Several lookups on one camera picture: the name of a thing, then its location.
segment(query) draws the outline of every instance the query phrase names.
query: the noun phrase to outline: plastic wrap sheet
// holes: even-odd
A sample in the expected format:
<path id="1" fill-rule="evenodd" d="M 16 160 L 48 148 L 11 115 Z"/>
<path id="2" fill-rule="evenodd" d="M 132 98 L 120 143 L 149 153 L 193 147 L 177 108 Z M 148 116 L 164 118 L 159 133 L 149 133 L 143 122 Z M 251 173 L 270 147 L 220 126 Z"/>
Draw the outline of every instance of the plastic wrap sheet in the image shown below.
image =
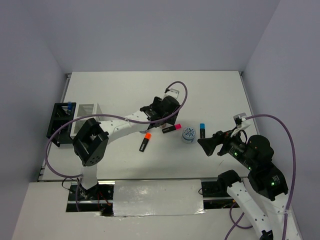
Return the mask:
<path id="1" fill-rule="evenodd" d="M 115 216 L 195 215 L 204 213 L 200 180 L 117 181 Z"/>

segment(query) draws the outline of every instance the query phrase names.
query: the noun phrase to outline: round container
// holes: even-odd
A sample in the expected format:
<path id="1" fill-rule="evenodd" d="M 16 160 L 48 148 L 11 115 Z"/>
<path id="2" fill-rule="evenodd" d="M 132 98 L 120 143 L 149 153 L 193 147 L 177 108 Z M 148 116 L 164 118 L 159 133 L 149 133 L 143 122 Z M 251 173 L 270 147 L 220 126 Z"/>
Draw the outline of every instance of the round container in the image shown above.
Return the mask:
<path id="1" fill-rule="evenodd" d="M 191 126 L 187 126 L 183 129 L 182 132 L 182 142 L 186 143 L 186 144 L 190 144 L 194 141 L 196 137 L 196 130 L 191 127 Z"/>

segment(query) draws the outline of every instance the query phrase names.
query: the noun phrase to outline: orange marker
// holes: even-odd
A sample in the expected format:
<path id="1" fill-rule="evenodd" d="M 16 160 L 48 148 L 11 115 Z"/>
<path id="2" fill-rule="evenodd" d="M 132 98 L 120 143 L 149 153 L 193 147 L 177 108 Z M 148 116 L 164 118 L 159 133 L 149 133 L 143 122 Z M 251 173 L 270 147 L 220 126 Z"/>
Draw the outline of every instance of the orange marker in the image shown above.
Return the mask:
<path id="1" fill-rule="evenodd" d="M 143 139 L 142 143 L 141 143 L 141 146 L 140 146 L 140 149 L 139 149 L 140 152 L 144 152 L 145 151 L 146 146 L 147 146 L 150 138 L 151 138 L 151 133 L 147 132 L 146 135 L 144 136 L 144 139 Z"/>

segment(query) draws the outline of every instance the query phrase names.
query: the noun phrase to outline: white basket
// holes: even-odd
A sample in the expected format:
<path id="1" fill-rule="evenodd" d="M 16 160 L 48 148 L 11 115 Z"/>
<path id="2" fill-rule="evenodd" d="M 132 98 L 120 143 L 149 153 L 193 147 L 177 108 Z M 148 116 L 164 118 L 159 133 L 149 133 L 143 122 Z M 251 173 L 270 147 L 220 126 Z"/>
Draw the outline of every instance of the white basket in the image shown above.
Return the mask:
<path id="1" fill-rule="evenodd" d="M 78 117 L 88 116 L 91 114 L 102 114 L 101 108 L 98 103 L 86 103 L 86 104 L 78 104 L 77 103 L 75 106 L 75 112 L 74 112 L 73 119 L 76 119 Z M 94 119 L 97 122 L 100 122 L 101 119 L 103 119 L 103 118 L 95 116 Z M 86 120 L 88 120 L 88 119 L 86 118 L 86 119 L 79 120 L 79 121 L 72 123 L 71 133 L 70 133 L 71 138 L 74 138 L 77 135 L 77 133 L 79 132 L 81 127 L 84 125 Z"/>

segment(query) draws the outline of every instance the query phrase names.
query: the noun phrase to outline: orange cap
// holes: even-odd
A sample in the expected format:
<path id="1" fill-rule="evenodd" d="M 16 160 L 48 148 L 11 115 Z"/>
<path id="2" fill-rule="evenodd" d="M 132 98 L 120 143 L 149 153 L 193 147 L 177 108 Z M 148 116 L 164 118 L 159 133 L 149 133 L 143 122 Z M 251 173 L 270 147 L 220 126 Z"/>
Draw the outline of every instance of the orange cap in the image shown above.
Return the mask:
<path id="1" fill-rule="evenodd" d="M 146 135 L 144 136 L 145 139 L 149 139 L 151 138 L 151 133 L 147 132 Z"/>

